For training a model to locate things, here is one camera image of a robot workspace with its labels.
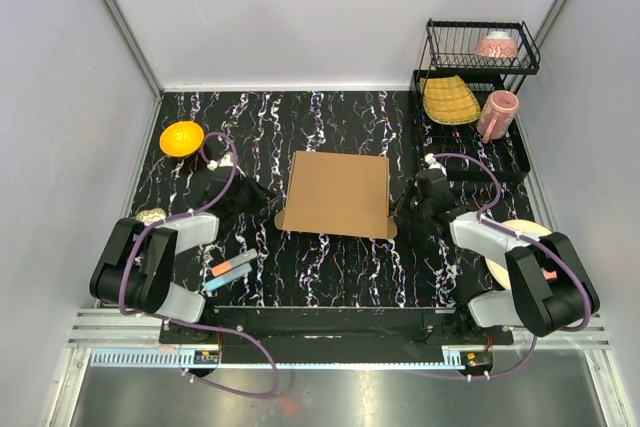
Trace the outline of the brown cardboard box sheet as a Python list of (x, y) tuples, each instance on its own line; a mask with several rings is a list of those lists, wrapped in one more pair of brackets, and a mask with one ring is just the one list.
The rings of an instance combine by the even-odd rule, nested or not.
[(286, 202), (274, 218), (281, 231), (393, 239), (390, 162), (384, 156), (297, 151)]

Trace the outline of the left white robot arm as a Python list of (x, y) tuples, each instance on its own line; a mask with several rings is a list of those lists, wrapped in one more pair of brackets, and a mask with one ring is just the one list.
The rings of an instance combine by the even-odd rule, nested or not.
[(203, 295), (173, 281), (175, 257), (213, 243), (222, 228), (241, 214), (262, 210), (276, 193), (239, 170), (221, 167), (213, 174), (212, 195), (194, 212), (118, 220), (92, 274), (90, 295), (127, 313), (181, 321), (190, 340), (208, 341), (216, 319), (204, 311)]

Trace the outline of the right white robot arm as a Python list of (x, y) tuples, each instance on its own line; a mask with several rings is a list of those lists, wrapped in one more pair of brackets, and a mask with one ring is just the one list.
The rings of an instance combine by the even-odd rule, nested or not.
[(523, 327), (537, 337), (584, 328), (600, 300), (571, 240), (560, 232), (516, 230), (458, 204), (439, 169), (419, 171), (394, 211), (423, 232), (506, 270), (510, 288), (465, 301), (454, 331), (476, 343), (490, 327)]

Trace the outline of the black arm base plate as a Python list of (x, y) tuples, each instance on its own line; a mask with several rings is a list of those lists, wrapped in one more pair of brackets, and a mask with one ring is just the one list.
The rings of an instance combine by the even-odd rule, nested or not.
[(444, 346), (514, 343), (507, 327), (473, 327), (451, 309), (214, 307), (203, 322), (251, 335), (280, 367), (435, 364)]

